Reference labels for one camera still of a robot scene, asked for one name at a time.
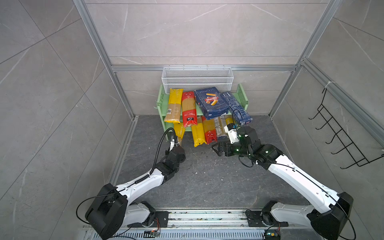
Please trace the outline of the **red spaghetti bag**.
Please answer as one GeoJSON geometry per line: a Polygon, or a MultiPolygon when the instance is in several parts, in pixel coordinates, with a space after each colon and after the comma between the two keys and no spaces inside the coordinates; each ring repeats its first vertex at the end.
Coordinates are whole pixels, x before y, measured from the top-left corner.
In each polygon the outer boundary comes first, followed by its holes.
{"type": "Polygon", "coordinates": [[[183,110],[183,125],[185,128],[198,124],[195,93],[193,91],[183,92],[182,110],[183,110]]]}
{"type": "Polygon", "coordinates": [[[217,142],[218,140],[215,120],[207,120],[204,116],[202,116],[202,122],[207,145],[211,144],[212,142],[217,142]]]}

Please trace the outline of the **clear black label pasta bag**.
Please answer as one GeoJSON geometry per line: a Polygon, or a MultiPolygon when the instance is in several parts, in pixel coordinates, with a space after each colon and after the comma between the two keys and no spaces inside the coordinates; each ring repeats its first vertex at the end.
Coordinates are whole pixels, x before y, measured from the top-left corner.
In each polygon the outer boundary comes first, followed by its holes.
{"type": "Polygon", "coordinates": [[[227,126],[225,116],[220,116],[214,118],[215,129],[217,134],[217,140],[223,140],[228,137],[228,134],[225,131],[225,127],[227,126]]]}

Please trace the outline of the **yellow pasta bag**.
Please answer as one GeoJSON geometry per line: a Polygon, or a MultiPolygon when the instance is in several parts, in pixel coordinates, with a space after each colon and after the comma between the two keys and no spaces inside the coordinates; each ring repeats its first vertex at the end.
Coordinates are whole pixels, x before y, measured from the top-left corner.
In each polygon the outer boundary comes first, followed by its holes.
{"type": "Polygon", "coordinates": [[[203,127],[203,120],[201,116],[197,117],[197,124],[191,126],[194,147],[198,147],[200,145],[206,144],[205,132],[203,127]]]}
{"type": "Polygon", "coordinates": [[[174,129],[178,138],[178,144],[181,146],[186,129],[183,123],[174,123],[174,129]]]}

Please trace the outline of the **yellow Pastatime spaghetti bag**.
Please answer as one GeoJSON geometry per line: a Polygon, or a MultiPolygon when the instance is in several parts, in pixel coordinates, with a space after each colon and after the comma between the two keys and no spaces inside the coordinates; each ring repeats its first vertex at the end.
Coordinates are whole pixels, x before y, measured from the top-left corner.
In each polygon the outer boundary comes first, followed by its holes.
{"type": "Polygon", "coordinates": [[[225,115],[225,122],[226,122],[226,125],[233,124],[234,123],[233,116],[232,115],[225,115]]]}

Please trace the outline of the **long blue spaghetti box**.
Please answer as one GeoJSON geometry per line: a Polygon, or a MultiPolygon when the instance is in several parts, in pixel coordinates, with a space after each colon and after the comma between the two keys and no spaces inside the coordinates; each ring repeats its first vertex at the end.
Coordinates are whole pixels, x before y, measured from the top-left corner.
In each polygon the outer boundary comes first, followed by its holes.
{"type": "Polygon", "coordinates": [[[231,92],[221,93],[221,95],[229,105],[229,111],[238,125],[243,126],[252,122],[252,117],[247,113],[231,92]]]}

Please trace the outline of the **yellow top brown spaghetti bag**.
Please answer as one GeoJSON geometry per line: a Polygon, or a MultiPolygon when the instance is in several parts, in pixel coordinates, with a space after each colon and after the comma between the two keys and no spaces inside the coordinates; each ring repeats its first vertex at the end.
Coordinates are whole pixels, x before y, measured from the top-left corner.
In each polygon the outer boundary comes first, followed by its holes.
{"type": "Polygon", "coordinates": [[[183,89],[170,90],[165,122],[177,123],[177,124],[181,122],[180,117],[181,117],[181,109],[182,109],[183,91],[184,91],[183,89]]]}

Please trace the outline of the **blue Barilla rigatoni box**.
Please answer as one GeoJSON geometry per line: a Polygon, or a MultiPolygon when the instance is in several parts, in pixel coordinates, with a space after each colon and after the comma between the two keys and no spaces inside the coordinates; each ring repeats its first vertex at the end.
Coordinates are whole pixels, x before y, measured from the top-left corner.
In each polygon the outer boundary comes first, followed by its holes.
{"type": "Polygon", "coordinates": [[[196,90],[195,100],[207,120],[229,112],[229,105],[216,87],[196,90]]]}

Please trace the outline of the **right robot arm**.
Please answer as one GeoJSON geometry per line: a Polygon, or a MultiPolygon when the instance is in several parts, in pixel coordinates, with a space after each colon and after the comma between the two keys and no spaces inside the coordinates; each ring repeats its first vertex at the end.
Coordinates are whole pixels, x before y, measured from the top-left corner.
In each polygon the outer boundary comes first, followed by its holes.
{"type": "Polygon", "coordinates": [[[270,201],[261,211],[263,224],[279,226],[283,222],[311,227],[327,240],[341,238],[354,199],[346,192],[338,193],[311,177],[271,144],[262,144],[256,131],[248,126],[228,131],[228,141],[217,142],[212,150],[226,157],[238,156],[280,177],[309,202],[307,206],[270,201]]]}

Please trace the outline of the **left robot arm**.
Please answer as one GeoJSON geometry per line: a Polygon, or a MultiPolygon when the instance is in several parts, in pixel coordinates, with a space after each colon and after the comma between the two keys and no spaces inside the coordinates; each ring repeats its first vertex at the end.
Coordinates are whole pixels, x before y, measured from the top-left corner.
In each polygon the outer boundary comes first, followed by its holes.
{"type": "Polygon", "coordinates": [[[176,146],[146,174],[118,186],[104,185],[85,214],[86,222],[103,240],[114,236],[123,226],[151,226],[156,210],[148,202],[134,204],[134,201],[174,177],[185,160],[185,150],[176,146]]]}

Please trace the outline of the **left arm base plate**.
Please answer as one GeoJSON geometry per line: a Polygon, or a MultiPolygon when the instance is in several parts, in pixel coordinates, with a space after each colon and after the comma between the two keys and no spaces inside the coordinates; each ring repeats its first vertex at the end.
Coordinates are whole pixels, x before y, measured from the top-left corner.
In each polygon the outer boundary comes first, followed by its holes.
{"type": "Polygon", "coordinates": [[[143,223],[141,223],[141,225],[144,227],[157,228],[159,226],[160,228],[166,228],[169,222],[169,214],[170,212],[167,211],[150,213],[150,215],[143,223]]]}

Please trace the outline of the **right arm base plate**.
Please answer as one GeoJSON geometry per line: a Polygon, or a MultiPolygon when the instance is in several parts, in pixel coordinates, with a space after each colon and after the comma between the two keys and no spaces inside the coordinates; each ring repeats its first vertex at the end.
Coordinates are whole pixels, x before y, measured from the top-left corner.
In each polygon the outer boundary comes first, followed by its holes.
{"type": "Polygon", "coordinates": [[[249,227],[288,227],[288,222],[278,222],[270,213],[262,211],[245,211],[249,227]]]}

